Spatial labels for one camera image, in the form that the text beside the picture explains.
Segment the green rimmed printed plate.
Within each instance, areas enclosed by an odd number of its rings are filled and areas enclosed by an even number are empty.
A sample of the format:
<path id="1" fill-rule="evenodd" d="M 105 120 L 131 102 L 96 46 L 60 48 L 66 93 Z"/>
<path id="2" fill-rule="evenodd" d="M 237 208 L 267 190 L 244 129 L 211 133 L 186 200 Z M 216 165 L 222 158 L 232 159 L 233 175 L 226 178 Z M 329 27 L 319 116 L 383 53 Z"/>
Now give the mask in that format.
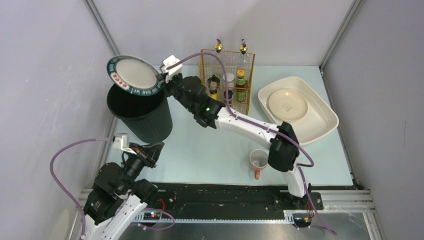
<path id="1" fill-rule="evenodd" d="M 148 62 L 130 55 L 117 55 L 108 60 L 106 71 L 122 90 L 147 97 L 161 91 L 160 73 Z"/>

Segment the small yellow label bottle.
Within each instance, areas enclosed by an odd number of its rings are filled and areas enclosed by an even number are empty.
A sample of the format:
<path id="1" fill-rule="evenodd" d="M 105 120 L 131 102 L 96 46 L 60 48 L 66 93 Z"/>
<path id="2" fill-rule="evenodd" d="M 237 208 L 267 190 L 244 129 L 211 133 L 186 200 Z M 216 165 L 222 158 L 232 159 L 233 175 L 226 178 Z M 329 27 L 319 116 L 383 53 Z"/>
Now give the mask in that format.
<path id="1" fill-rule="evenodd" d="M 215 81 L 211 81 L 209 85 L 209 96 L 217 100 L 218 99 L 218 84 Z"/>

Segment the silver lid spice jar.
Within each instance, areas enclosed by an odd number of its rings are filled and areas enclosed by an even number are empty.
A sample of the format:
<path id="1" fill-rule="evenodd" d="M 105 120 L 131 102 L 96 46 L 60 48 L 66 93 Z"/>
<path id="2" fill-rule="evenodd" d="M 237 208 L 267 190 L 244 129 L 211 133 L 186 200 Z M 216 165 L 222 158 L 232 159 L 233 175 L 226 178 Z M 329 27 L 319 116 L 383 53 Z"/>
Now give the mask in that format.
<path id="1" fill-rule="evenodd" d="M 226 85 L 229 90 L 233 90 L 235 88 L 235 75 L 231 72 L 227 72 L 222 75 L 222 80 L 226 80 Z"/>

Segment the oil bottle with brown liquid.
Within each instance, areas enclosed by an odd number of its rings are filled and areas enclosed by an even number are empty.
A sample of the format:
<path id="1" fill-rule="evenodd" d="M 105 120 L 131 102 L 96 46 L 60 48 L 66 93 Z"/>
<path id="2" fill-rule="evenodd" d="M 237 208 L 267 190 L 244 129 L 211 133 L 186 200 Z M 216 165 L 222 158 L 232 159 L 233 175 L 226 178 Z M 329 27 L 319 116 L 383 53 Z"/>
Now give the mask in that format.
<path id="1" fill-rule="evenodd" d="M 249 68 L 249 56 L 247 54 L 247 44 L 244 39 L 241 40 L 240 50 L 240 58 L 239 58 L 239 68 L 240 69 L 248 69 Z"/>

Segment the small black lid spice jar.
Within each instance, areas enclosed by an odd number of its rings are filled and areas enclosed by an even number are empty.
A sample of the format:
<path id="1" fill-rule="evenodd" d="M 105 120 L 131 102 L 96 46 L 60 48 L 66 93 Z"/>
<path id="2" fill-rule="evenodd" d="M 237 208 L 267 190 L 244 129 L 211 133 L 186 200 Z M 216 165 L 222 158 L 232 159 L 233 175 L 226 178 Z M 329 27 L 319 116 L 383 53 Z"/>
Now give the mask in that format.
<path id="1" fill-rule="evenodd" d="M 228 90 L 228 91 L 225 90 L 223 92 L 223 98 L 224 98 L 225 103 L 228 101 L 228 104 L 231 105 L 232 99 L 233 99 L 233 91 L 232 90 Z"/>

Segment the cream plate with bear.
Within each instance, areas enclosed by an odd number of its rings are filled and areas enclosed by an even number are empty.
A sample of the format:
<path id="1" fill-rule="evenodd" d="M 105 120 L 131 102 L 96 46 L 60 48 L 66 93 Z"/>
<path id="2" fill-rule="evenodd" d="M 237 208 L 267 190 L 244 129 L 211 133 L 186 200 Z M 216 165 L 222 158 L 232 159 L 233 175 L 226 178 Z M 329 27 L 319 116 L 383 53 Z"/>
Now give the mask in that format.
<path id="1" fill-rule="evenodd" d="M 298 91 L 290 88 L 273 92 L 267 100 L 267 105 L 276 118 L 287 122 L 300 120 L 309 109 L 306 99 Z"/>

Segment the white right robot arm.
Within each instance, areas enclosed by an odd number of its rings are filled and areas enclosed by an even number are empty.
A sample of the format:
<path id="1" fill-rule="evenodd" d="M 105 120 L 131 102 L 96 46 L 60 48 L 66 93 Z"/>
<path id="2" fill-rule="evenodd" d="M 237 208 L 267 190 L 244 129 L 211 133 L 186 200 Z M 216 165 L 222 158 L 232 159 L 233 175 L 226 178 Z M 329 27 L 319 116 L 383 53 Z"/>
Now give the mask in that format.
<path id="1" fill-rule="evenodd" d="M 288 192 L 297 198 L 310 193 L 310 185 L 300 169 L 298 157 L 304 150 L 289 123 L 276 125 L 259 121 L 227 107 L 209 97 L 197 76 L 183 77 L 178 73 L 164 80 L 165 94 L 174 97 L 203 128 L 212 128 L 238 134 L 268 150 L 268 164 L 282 173 Z"/>

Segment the pink ceramic mug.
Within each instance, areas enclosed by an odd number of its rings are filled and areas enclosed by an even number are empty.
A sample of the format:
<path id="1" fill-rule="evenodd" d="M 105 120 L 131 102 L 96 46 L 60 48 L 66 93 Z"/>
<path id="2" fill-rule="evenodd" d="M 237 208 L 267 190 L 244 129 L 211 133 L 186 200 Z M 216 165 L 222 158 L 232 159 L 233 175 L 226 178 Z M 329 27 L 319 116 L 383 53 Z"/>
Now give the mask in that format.
<path id="1" fill-rule="evenodd" d="M 254 179 L 259 180 L 261 171 L 265 169 L 268 164 L 269 151 L 265 149 L 255 149 L 249 155 L 249 162 L 251 169 L 254 172 Z"/>

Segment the clear glass oil bottle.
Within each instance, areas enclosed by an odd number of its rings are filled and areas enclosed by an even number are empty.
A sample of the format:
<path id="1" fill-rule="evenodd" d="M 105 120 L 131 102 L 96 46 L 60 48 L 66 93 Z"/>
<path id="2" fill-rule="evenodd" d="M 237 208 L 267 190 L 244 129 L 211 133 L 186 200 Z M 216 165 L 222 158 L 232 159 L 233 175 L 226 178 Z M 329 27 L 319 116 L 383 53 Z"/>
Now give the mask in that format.
<path id="1" fill-rule="evenodd" d="M 216 53 L 220 53 L 223 49 L 223 45 L 222 45 L 222 42 L 221 42 L 220 39 L 217 38 L 216 41 L 217 41 L 217 43 L 215 44 L 214 49 L 215 49 Z"/>

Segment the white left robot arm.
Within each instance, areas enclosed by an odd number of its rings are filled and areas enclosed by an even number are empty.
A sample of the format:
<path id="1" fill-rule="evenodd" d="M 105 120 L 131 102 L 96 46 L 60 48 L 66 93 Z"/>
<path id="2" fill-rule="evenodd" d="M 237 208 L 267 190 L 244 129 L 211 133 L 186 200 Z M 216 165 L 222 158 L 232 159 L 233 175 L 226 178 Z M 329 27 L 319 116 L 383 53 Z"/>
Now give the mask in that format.
<path id="1" fill-rule="evenodd" d="M 129 143 L 121 163 L 104 164 L 85 202 L 85 240 L 117 240 L 142 210 L 157 199 L 158 187 L 138 180 L 143 168 L 155 168 L 164 142 L 140 145 Z"/>

